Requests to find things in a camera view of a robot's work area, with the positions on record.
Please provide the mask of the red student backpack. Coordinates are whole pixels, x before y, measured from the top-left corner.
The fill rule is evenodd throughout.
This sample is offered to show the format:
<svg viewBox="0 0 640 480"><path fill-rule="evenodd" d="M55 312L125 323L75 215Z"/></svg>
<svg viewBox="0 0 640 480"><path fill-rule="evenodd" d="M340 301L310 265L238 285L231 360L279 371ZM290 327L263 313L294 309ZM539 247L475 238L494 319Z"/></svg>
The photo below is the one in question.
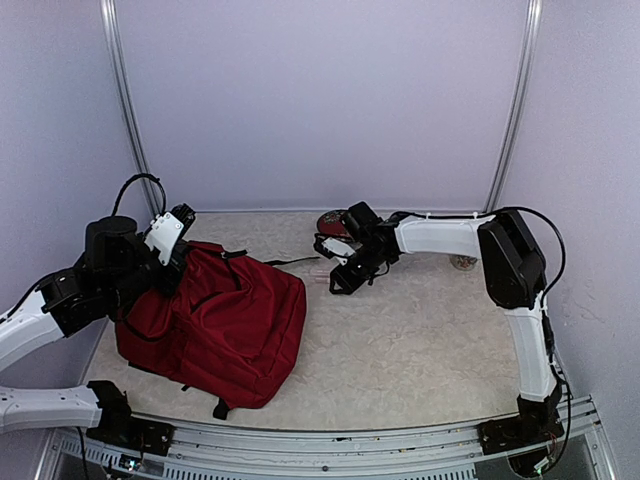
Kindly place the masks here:
<svg viewBox="0 0 640 480"><path fill-rule="evenodd" d="M190 241L172 296L149 290L115 321L137 369L217 397L215 418L268 404L292 373L307 315L303 280L245 251Z"/></svg>

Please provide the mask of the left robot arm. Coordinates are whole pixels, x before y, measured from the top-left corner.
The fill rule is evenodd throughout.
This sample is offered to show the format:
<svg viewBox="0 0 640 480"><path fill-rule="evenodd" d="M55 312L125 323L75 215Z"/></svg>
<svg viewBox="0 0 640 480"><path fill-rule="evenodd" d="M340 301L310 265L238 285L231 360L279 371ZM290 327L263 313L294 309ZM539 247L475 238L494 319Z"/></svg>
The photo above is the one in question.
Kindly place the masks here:
<svg viewBox="0 0 640 480"><path fill-rule="evenodd" d="M195 218L181 204L157 216L144 232L126 216L89 223L79 260L36 281L2 315L2 368L96 320L114 319L152 289L173 294L186 268L183 236ZM56 427L104 431L121 445L140 434L126 395L111 381L69 389L2 388L3 433Z"/></svg>

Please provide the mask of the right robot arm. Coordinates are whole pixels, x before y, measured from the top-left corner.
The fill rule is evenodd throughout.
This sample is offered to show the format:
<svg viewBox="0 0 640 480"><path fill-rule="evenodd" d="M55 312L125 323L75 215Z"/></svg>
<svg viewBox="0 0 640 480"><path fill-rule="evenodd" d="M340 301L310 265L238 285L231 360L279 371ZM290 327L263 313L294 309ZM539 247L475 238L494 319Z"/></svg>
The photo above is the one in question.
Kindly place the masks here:
<svg viewBox="0 0 640 480"><path fill-rule="evenodd" d="M535 442L551 424L561 395L554 365L555 341L547 313L554 282L546 278L546 259L524 214L526 207L489 213L432 215L398 211L378 216L365 202L343 212L348 237L318 232L314 248L335 258L330 291L350 295L386 274L404 254L446 254L480 260L491 301L506 316L515 345L520 414L511 426L523 444Z"/></svg>

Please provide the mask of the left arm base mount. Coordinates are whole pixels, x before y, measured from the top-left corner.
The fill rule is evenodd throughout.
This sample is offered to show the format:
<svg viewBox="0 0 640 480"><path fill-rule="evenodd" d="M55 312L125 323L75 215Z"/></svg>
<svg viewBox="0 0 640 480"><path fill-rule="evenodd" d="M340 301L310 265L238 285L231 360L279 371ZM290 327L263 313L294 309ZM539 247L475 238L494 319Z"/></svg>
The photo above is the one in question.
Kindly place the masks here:
<svg viewBox="0 0 640 480"><path fill-rule="evenodd" d="M89 438L141 454L168 455L175 431L171 424L134 416L126 394L111 381L93 380L87 387L100 410L98 425L86 429Z"/></svg>

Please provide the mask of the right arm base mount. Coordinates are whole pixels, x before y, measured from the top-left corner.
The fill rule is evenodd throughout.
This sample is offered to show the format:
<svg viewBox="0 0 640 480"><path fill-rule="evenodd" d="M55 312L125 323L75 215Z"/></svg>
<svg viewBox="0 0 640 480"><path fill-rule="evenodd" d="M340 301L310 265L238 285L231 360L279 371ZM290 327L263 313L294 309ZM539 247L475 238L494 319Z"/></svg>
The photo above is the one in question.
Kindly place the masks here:
<svg viewBox="0 0 640 480"><path fill-rule="evenodd" d="M477 426L484 455L502 453L561 437L564 427L557 411L558 401L547 397L543 402L517 398L518 413Z"/></svg>

